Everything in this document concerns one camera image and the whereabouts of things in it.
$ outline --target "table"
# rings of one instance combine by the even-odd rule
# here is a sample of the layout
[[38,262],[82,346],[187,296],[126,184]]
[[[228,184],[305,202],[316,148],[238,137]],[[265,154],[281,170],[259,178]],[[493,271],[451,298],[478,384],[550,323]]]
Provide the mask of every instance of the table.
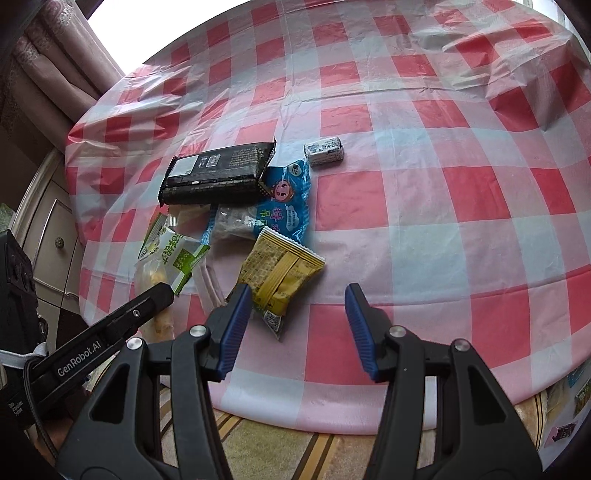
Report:
[[[308,246],[325,272],[282,342],[247,328],[216,407],[279,426],[374,433],[385,387],[343,308],[358,282],[424,339],[472,342],[514,403],[591,353],[591,75],[577,41],[510,0],[255,0],[185,34],[73,128],[67,179],[86,242],[89,323],[133,296],[173,154],[277,139],[276,164],[339,135],[314,173]],[[198,236],[203,219],[187,228]],[[175,330],[232,288],[247,242],[216,243]],[[427,382],[425,427],[435,419]]]

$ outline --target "cartoon character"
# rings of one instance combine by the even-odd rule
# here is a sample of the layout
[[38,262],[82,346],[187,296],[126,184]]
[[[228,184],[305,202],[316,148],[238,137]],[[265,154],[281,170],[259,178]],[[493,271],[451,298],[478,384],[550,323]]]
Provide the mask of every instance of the cartoon character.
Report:
[[288,180],[280,180],[273,185],[273,198],[278,202],[289,202],[293,198],[294,193],[294,188]]

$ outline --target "blue snack package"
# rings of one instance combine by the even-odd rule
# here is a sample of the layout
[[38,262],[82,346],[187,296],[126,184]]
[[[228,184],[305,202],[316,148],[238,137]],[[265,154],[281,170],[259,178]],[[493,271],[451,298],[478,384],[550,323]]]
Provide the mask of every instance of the blue snack package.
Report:
[[310,193],[308,161],[302,159],[286,167],[267,167],[265,185],[271,196],[257,205],[212,206],[215,210],[212,237],[256,239],[263,227],[268,226],[301,244],[310,223],[306,203]]

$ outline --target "black snack package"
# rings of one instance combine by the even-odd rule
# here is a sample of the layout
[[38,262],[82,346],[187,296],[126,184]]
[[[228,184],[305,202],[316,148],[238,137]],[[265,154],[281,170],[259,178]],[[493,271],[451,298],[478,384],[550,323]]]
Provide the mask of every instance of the black snack package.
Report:
[[158,194],[160,206],[257,203],[271,194],[263,176],[276,143],[251,143],[173,157]]

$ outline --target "strap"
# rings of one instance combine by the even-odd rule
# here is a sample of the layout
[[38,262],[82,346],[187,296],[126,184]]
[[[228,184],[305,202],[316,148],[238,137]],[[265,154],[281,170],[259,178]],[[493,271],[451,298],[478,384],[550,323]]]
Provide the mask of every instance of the strap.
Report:
[[25,368],[27,360],[33,357],[44,357],[47,356],[47,342],[40,343],[35,347],[32,353],[26,353],[21,355],[20,353],[8,352],[6,350],[0,350],[0,364],[5,367],[12,367],[22,370]]

